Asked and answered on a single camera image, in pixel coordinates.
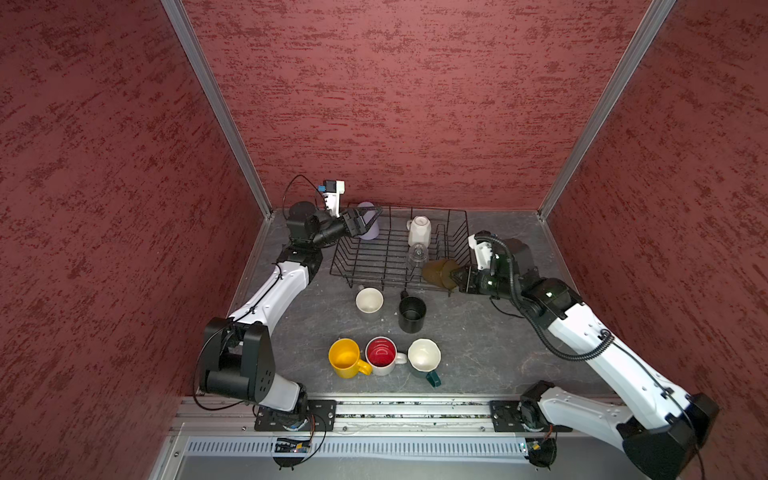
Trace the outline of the lilac plastic cup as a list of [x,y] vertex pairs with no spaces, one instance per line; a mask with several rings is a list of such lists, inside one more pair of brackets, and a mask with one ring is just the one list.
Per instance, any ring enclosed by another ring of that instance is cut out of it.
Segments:
[[[364,201],[364,202],[361,202],[361,203],[359,203],[359,204],[357,205],[357,207],[358,207],[358,208],[359,208],[360,206],[375,206],[375,205],[374,205],[372,202],[369,202],[369,201]],[[368,224],[368,225],[370,225],[370,227],[371,227],[371,225],[372,225],[373,221],[374,221],[374,220],[376,220],[376,219],[378,219],[378,217],[377,217],[377,218],[365,218],[365,220],[366,220],[367,224]],[[363,237],[363,235],[362,235],[362,236],[360,236],[360,240],[361,240],[361,241],[372,241],[372,240],[374,240],[374,239],[376,239],[376,238],[364,238],[364,237]]]

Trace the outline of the black mug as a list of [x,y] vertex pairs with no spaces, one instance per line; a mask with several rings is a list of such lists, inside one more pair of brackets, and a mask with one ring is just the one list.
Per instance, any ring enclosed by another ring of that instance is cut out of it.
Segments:
[[410,295],[407,290],[400,294],[398,304],[398,325],[408,334],[415,334],[422,330],[427,312],[426,303],[419,297]]

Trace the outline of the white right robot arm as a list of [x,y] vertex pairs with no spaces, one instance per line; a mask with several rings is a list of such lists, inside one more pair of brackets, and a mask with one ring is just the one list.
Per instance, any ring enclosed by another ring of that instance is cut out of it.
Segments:
[[507,300],[557,358],[585,363],[621,404],[591,400],[548,381],[524,392],[518,418],[532,432],[567,427],[616,447],[649,479],[676,479],[701,450],[720,408],[655,370],[614,334],[566,282],[540,275],[529,247],[480,231],[472,265],[451,271],[462,293]]

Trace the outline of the white faceted mug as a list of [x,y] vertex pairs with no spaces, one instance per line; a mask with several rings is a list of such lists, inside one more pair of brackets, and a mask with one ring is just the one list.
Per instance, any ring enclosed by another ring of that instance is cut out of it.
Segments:
[[428,217],[420,215],[407,221],[408,244],[415,246],[421,244],[428,247],[431,241],[432,224]]

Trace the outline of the olive green glass tumbler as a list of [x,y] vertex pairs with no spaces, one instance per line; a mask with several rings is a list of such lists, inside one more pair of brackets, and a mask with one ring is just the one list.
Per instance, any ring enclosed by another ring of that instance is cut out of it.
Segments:
[[440,259],[427,262],[421,269],[422,279],[439,289],[452,291],[457,287],[451,274],[461,266],[453,259]]

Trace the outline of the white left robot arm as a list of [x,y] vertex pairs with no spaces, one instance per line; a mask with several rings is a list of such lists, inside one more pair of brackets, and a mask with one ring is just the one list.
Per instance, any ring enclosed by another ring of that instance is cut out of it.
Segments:
[[263,407],[283,428],[302,428],[310,417],[306,389],[277,373],[271,334],[293,300],[315,278],[323,250],[343,238],[368,233],[381,213],[378,206],[333,213],[311,202],[294,204],[286,219],[289,242],[269,279],[230,316],[214,318],[206,325],[193,392]]

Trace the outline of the white mug green handle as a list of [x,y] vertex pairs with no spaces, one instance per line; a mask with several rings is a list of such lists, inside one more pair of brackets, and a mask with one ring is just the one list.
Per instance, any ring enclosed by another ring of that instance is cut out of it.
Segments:
[[438,345],[430,339],[417,339],[407,352],[410,372],[417,378],[426,380],[433,388],[442,385],[437,369],[442,360]]

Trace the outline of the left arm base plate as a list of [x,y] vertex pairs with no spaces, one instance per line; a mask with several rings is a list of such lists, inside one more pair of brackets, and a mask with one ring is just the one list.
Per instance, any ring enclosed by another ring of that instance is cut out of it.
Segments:
[[323,433],[334,428],[337,402],[335,400],[309,400],[303,415],[282,412],[259,406],[253,429],[272,433]]

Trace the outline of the clear plastic cup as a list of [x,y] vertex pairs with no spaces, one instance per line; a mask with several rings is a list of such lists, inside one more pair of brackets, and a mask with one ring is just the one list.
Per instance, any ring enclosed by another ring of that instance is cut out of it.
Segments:
[[428,260],[429,249],[425,244],[416,242],[409,247],[407,264],[411,269],[422,268]]

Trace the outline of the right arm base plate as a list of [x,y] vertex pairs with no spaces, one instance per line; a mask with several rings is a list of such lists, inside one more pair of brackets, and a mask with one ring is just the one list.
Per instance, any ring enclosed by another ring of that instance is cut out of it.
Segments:
[[496,433],[519,433],[544,437],[555,433],[571,433],[572,428],[552,424],[533,401],[494,400],[490,404],[490,418]]

